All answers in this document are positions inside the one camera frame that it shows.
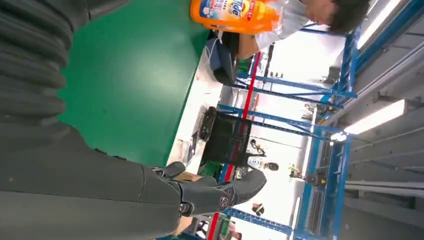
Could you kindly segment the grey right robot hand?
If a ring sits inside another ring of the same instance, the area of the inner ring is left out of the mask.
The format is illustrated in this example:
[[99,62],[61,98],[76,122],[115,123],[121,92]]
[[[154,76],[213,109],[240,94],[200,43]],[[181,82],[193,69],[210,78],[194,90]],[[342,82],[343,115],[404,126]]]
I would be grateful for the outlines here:
[[158,175],[87,146],[77,130],[0,126],[3,240],[152,240],[182,217],[220,212],[254,197],[261,171],[219,184]]

